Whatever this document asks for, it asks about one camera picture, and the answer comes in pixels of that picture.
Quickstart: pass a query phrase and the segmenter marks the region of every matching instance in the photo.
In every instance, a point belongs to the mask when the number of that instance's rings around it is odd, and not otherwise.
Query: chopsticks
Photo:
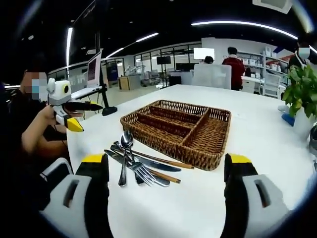
[[[156,160],[156,161],[159,161],[159,162],[163,162],[165,164],[169,164],[169,165],[173,165],[173,166],[177,166],[177,167],[181,167],[181,168],[185,168],[185,169],[193,169],[194,166],[192,165],[188,165],[188,164],[184,164],[184,163],[180,163],[180,162],[174,162],[174,161],[169,161],[169,160],[164,160],[164,159],[160,159],[160,158],[157,158],[157,157],[154,157],[154,156],[151,156],[151,155],[146,155],[146,154],[143,154],[141,152],[138,152],[138,151],[135,151],[135,150],[131,150],[132,153],[136,154],[136,155],[140,155],[140,156],[143,156],[143,157],[147,157],[149,159],[152,159],[152,160]]]
[[[157,172],[157,171],[154,171],[154,170],[151,170],[149,168],[147,168],[152,174],[162,178],[162,179],[166,179],[168,181],[171,181],[171,182],[174,182],[174,183],[180,183],[180,179],[178,178],[174,178],[174,177],[171,177],[171,176],[168,176],[168,175],[165,175],[165,174],[161,174],[160,172]]]

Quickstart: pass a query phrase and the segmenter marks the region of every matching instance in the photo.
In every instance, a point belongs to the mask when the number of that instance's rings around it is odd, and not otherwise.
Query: cutlery tray
[[[218,167],[231,112],[159,100],[120,119],[124,130],[147,146],[203,170]]]

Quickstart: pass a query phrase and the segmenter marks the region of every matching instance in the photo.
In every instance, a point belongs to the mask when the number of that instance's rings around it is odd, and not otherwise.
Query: black ceiling
[[[99,26],[101,32],[101,47],[103,57],[121,47],[134,43],[137,39],[158,32],[159,35],[132,44],[115,56],[137,54],[157,47],[171,44],[199,41],[202,37],[245,39],[277,45],[294,51],[296,41],[269,30],[252,26],[210,25],[192,27],[191,23],[206,20],[241,20],[273,26],[294,35],[304,34],[304,29],[293,10],[287,15],[259,6],[252,5],[252,0],[111,0],[107,13],[98,24],[94,19],[84,26],[76,22],[71,44],[70,64],[88,60],[88,49],[95,48],[94,26]],[[30,6],[38,6],[38,11],[30,18],[30,23],[22,27],[19,36],[19,49],[24,57],[35,54],[45,55],[47,71],[65,66],[65,50],[67,28],[72,26],[72,20],[91,3],[91,0],[36,0],[26,1],[19,7],[12,6],[16,12],[10,17],[21,16]],[[317,1],[303,1],[303,6],[309,13],[317,28]]]

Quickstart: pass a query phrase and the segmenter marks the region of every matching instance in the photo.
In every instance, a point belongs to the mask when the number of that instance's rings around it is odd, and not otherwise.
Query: knife
[[[117,160],[119,163],[123,163],[123,156],[113,152],[111,150],[105,150],[105,153],[107,155],[109,155],[110,157],[112,157],[113,159]],[[131,165],[129,163],[126,164],[127,168],[131,169]],[[161,178],[159,176],[153,175],[153,177],[155,177],[155,183],[157,183],[158,185],[161,185],[162,187],[168,187],[170,185],[170,181]]]
[[[121,148],[118,147],[117,145],[111,145],[110,149],[115,151],[115,152],[118,152],[118,153],[123,153]],[[175,167],[172,167],[170,165],[161,164],[159,162],[146,159],[146,158],[144,158],[142,156],[138,156],[138,155],[133,155],[133,156],[134,156],[135,159],[138,159],[142,164],[145,164],[147,166],[150,166],[150,167],[158,169],[158,170],[164,170],[164,171],[169,171],[169,172],[182,171],[180,168],[175,168]]]

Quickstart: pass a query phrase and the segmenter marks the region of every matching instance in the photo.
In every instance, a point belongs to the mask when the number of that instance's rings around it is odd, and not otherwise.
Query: white robot head
[[[55,81],[50,78],[48,82],[49,104],[60,106],[71,99],[70,82],[68,80]]]

